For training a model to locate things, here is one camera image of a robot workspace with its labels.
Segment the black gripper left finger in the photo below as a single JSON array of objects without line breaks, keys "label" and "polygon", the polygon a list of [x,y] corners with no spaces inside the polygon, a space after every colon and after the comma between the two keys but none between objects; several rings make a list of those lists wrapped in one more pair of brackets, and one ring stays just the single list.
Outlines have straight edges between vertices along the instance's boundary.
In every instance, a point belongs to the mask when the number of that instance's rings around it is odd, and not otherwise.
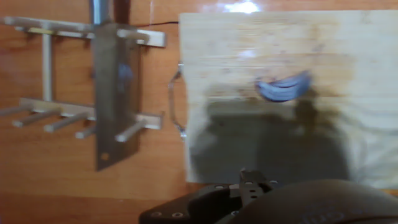
[{"label": "black gripper left finger", "polygon": [[196,192],[165,202],[139,215],[143,224],[239,223],[250,201],[252,171],[240,173],[239,184],[208,185]]}]

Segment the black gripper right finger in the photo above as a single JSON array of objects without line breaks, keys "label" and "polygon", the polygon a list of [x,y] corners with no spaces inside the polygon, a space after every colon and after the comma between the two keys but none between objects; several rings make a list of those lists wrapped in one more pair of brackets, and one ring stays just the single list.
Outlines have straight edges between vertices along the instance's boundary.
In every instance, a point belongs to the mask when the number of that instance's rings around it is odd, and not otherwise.
[{"label": "black gripper right finger", "polygon": [[251,170],[248,172],[248,181],[252,182],[249,187],[249,201],[252,202],[265,193],[280,187],[280,183],[276,180],[265,178],[261,171]]}]

